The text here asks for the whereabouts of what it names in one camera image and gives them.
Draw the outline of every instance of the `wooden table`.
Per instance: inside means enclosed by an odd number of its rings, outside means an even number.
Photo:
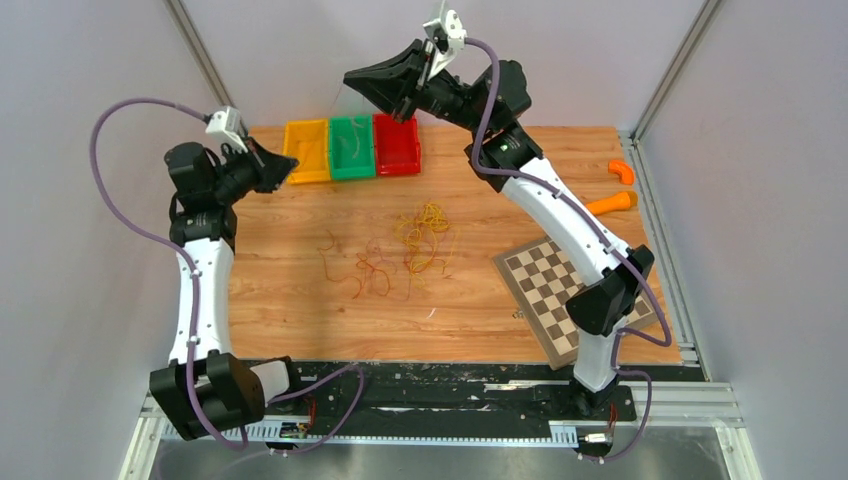
[[[623,158],[612,128],[528,128],[554,168],[584,202],[627,189],[607,173]],[[252,135],[281,152],[282,127]],[[439,362],[545,362],[492,257],[544,235],[529,216],[477,179],[463,148],[470,135],[455,127],[422,127],[423,172],[345,183],[286,185],[272,195],[249,194],[236,205],[238,234],[230,281],[230,325],[239,357]],[[460,231],[445,274],[431,268],[425,285],[409,287],[404,247],[392,236],[397,217],[423,202],[440,205]],[[606,226],[631,245],[647,241],[637,209],[604,215]],[[328,281],[361,276],[357,252],[377,242],[401,268],[386,297],[358,284]],[[659,280],[650,283],[660,295]],[[385,289],[384,283],[378,285]],[[658,325],[648,328],[661,335]],[[621,360],[680,363],[676,345],[659,348],[624,340]]]

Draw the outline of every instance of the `wall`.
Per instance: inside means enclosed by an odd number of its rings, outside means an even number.
[[[127,97],[214,101],[157,1],[5,2],[0,65],[0,478],[114,478],[147,374],[167,359],[178,282],[174,254],[102,205],[91,127]],[[203,126],[161,107],[113,118],[106,184],[166,233],[162,155]]]
[[[254,125],[281,125],[373,111],[355,92],[339,93],[344,72],[423,38],[436,1],[184,3],[236,105]],[[524,66],[535,105],[523,123],[631,129],[702,0],[449,3],[471,36]],[[449,71],[471,82],[487,62],[469,48]]]
[[[725,2],[644,142],[764,478],[843,478],[848,3]]]

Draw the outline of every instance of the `orange plastic pipe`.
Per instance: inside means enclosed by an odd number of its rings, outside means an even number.
[[[598,216],[609,212],[630,210],[639,203],[636,192],[618,192],[615,195],[586,204],[592,215]]]
[[[622,185],[633,185],[633,182],[636,180],[633,169],[621,160],[610,160],[607,171],[618,175],[618,183]]]

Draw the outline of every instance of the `chessboard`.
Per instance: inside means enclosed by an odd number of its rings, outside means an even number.
[[[548,357],[551,368],[562,368],[577,359],[577,328],[565,309],[565,301],[583,284],[574,266],[548,237],[523,245],[494,258],[495,266],[523,316]],[[658,320],[641,296],[627,326],[642,329]]]

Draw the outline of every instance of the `orange object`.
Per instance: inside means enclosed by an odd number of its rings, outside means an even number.
[[[621,160],[610,160],[607,171],[618,175],[618,183],[622,185],[633,185],[633,182],[636,180],[633,169]]]
[[[639,195],[636,192],[618,192],[615,195],[586,204],[586,208],[592,215],[603,215],[609,212],[630,210],[639,204]]]

